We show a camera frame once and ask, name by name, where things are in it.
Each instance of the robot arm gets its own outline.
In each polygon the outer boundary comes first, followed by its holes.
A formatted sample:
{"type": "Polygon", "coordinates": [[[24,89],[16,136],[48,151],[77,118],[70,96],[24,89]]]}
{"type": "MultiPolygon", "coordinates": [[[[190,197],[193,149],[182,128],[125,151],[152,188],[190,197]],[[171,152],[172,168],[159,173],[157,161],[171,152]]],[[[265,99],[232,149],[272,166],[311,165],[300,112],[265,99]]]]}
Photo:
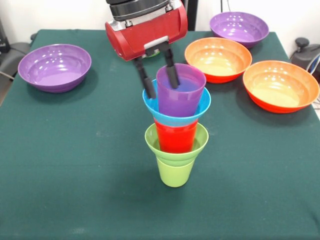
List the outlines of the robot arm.
{"type": "Polygon", "coordinates": [[[149,98],[154,87],[144,69],[143,58],[163,52],[171,87],[180,82],[170,44],[187,34],[186,10],[180,0],[106,0],[113,20],[105,23],[106,34],[117,55],[133,61],[149,98]]]}

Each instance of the purple cup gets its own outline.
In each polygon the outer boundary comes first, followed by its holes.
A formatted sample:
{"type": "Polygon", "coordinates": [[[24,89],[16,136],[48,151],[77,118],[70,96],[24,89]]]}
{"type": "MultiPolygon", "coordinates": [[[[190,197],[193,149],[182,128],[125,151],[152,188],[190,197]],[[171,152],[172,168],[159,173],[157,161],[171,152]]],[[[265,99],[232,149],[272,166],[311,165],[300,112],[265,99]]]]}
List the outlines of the purple cup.
{"type": "Polygon", "coordinates": [[[180,85],[174,89],[170,85],[166,66],[156,74],[159,112],[171,117],[191,117],[206,85],[206,76],[199,69],[188,64],[176,63],[180,85]]]}

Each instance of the cup rim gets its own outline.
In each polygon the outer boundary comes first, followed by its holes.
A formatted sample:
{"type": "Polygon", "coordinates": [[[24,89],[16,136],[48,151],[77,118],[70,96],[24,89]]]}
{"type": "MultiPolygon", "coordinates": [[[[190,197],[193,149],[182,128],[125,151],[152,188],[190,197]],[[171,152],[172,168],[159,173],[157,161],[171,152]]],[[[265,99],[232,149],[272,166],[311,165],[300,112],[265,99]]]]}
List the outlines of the cup rim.
{"type": "Polygon", "coordinates": [[[155,126],[158,127],[158,128],[160,127],[162,129],[163,127],[165,127],[165,128],[180,129],[180,130],[185,129],[185,128],[190,127],[190,126],[192,126],[192,128],[196,128],[197,125],[198,125],[198,122],[199,122],[199,119],[197,118],[196,120],[194,120],[190,124],[186,124],[186,125],[183,125],[183,126],[169,126],[169,125],[165,125],[165,124],[159,122],[155,117],[153,117],[153,120],[154,120],[155,126]]]}
{"type": "MultiPolygon", "coordinates": [[[[153,83],[153,82],[155,82],[156,84],[158,84],[156,79],[152,80],[152,83],[153,83]]],[[[145,92],[146,92],[146,90],[144,89],[144,90],[142,91],[142,99],[143,99],[143,102],[144,102],[144,104],[146,105],[146,107],[147,107],[147,108],[149,109],[149,111],[151,112],[151,114],[152,114],[153,116],[155,116],[155,114],[156,114],[156,115],[158,115],[159,117],[163,117],[163,118],[167,118],[167,119],[171,119],[171,120],[183,120],[183,121],[188,121],[188,120],[191,120],[191,119],[198,119],[200,116],[202,116],[202,115],[210,108],[211,102],[212,102],[212,99],[211,99],[211,95],[210,95],[209,90],[208,90],[206,87],[204,87],[202,94],[207,94],[207,95],[208,95],[208,97],[209,97],[209,103],[208,103],[208,105],[206,106],[206,108],[205,108],[203,111],[199,112],[199,113],[196,114],[196,115],[192,115],[192,116],[168,116],[168,115],[165,115],[165,114],[159,112],[159,110],[158,110],[158,111],[157,111],[157,110],[154,110],[152,107],[150,107],[150,106],[148,105],[147,99],[144,97],[145,92]]]]}
{"type": "Polygon", "coordinates": [[[189,165],[193,164],[196,160],[193,160],[192,162],[189,162],[187,165],[184,165],[184,166],[170,166],[168,164],[165,164],[163,161],[161,161],[160,159],[156,159],[157,161],[161,162],[164,166],[166,167],[169,167],[169,168],[172,168],[172,169],[181,169],[181,168],[186,168],[188,167],[189,165]]]}
{"type": "MultiPolygon", "coordinates": [[[[196,72],[199,72],[201,75],[203,75],[203,78],[204,78],[204,84],[202,84],[198,89],[193,90],[193,91],[181,91],[179,93],[182,93],[182,94],[193,94],[193,93],[201,91],[201,89],[202,89],[202,92],[204,91],[204,87],[206,86],[206,83],[207,83],[207,78],[206,78],[206,75],[202,71],[200,71],[200,69],[196,68],[195,66],[191,66],[190,64],[185,64],[185,63],[175,63],[174,65],[175,66],[188,66],[189,68],[195,70],[196,72]]],[[[174,89],[170,89],[170,88],[166,87],[160,81],[158,81],[159,71],[162,70],[162,69],[165,69],[165,68],[166,68],[166,66],[163,66],[156,72],[156,75],[155,75],[156,83],[161,85],[163,88],[165,88],[169,92],[175,92],[176,93],[177,91],[175,91],[174,89]]]]}
{"type": "Polygon", "coordinates": [[[206,135],[206,140],[205,140],[205,142],[204,142],[199,148],[197,148],[197,149],[195,149],[195,150],[192,150],[192,151],[184,152],[184,153],[170,153],[170,152],[161,151],[161,150],[158,150],[158,149],[154,148],[154,146],[152,146],[152,145],[149,143],[149,141],[147,140],[147,133],[148,133],[149,130],[150,130],[153,126],[155,126],[155,125],[156,125],[155,123],[151,124],[151,125],[146,129],[146,131],[145,131],[145,133],[144,133],[144,140],[145,140],[146,144],[149,146],[149,148],[150,148],[153,152],[163,153],[163,154],[170,155],[170,156],[180,156],[180,157],[184,157],[184,156],[186,156],[186,155],[192,155],[192,154],[195,154],[195,153],[201,151],[201,150],[207,145],[207,143],[208,143],[208,141],[209,141],[209,133],[208,133],[208,130],[205,128],[205,126],[203,126],[201,123],[198,122],[198,123],[196,124],[196,126],[199,125],[202,129],[204,129],[204,132],[205,132],[205,135],[206,135]]]}

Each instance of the table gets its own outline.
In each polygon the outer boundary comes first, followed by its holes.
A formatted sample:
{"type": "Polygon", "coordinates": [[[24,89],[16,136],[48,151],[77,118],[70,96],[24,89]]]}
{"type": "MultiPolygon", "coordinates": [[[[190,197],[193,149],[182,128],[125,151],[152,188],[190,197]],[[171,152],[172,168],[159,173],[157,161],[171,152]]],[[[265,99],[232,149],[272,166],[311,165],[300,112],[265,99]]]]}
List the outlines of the table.
{"type": "MultiPolygon", "coordinates": [[[[184,49],[210,32],[189,32],[184,49]]],[[[0,108],[0,239],[319,239],[320,122],[312,107],[273,114],[241,77],[206,87],[210,138],[189,181],[165,186],[144,140],[153,118],[138,73],[104,31],[41,30],[32,49],[68,43],[92,56],[86,80],[51,94],[19,76],[0,108]]],[[[253,62],[288,61],[277,35],[253,62]]],[[[144,60],[154,78],[164,59],[144,60]]]]}

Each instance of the purple bowl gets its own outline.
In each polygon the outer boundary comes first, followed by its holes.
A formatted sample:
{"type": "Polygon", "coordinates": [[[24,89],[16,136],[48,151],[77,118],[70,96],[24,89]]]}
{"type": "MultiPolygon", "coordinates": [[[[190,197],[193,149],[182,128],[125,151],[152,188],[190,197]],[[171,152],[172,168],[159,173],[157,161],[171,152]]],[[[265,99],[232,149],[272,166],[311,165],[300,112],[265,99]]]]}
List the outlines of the purple bowl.
{"type": "Polygon", "coordinates": [[[87,51],[71,44],[53,44],[28,53],[18,73],[28,84],[49,93],[64,93],[79,85],[91,67],[87,51]]]}
{"type": "Polygon", "coordinates": [[[269,34],[269,27],[261,18],[238,11],[219,13],[211,19],[210,27],[217,37],[236,41],[248,49],[269,34]]]}

